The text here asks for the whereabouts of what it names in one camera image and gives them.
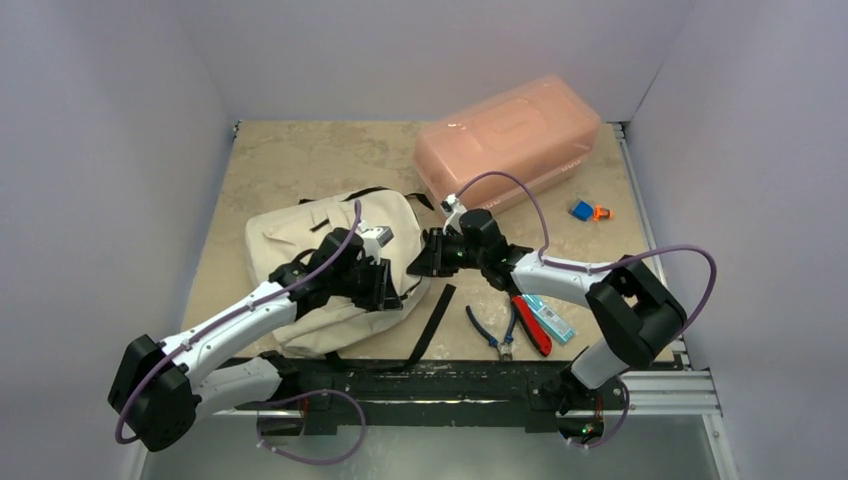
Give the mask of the beige canvas backpack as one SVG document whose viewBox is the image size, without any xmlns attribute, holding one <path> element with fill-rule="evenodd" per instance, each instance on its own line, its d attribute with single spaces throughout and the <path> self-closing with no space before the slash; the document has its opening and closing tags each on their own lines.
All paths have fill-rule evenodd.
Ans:
<svg viewBox="0 0 848 480">
<path fill-rule="evenodd" d="M 411 202 L 423 194 L 383 186 L 338 194 L 248 220 L 252 282 L 277 282 L 298 301 L 298 318 L 273 335 L 288 353 L 346 367 L 341 349 L 409 317 L 430 287 L 408 273 L 425 246 Z"/>
</svg>

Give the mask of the teal pencil pack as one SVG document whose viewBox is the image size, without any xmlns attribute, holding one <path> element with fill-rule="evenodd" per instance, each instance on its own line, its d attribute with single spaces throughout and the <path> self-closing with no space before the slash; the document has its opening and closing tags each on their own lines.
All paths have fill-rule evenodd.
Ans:
<svg viewBox="0 0 848 480">
<path fill-rule="evenodd" d="M 525 294 L 524 299 L 542 328 L 559 345 L 567 344 L 575 336 L 574 328 L 541 297 Z"/>
</svg>

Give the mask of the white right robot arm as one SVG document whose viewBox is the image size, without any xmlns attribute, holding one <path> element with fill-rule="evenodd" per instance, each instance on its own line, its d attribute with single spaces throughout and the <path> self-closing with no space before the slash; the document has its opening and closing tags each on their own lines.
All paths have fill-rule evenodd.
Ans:
<svg viewBox="0 0 848 480">
<path fill-rule="evenodd" d="M 465 212 L 456 227 L 431 228 L 423 240 L 407 268 L 410 275 L 451 277 L 476 269 L 499 291 L 555 298 L 592 312 L 602 338 L 571 363 L 561 381 L 564 399 L 576 407 L 596 399 L 613 377 L 650 366 L 687 320 L 680 303 L 636 257 L 568 264 L 508 242 L 487 210 Z"/>
</svg>

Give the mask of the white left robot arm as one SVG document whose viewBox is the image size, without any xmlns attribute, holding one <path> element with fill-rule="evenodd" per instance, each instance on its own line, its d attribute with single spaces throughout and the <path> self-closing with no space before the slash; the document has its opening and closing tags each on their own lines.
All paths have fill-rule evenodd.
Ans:
<svg viewBox="0 0 848 480">
<path fill-rule="evenodd" d="M 245 403 L 284 409 L 298 382 L 280 370 L 277 354 L 239 367 L 225 362 L 260 337 L 345 297 L 359 309 L 398 310 L 402 301 L 382 250 L 388 226 L 336 228 L 319 247 L 279 265 L 250 294 L 186 331 L 155 341 L 141 335 L 126 347 L 107 396 L 118 415 L 117 443 L 161 451 L 201 417 Z"/>
</svg>

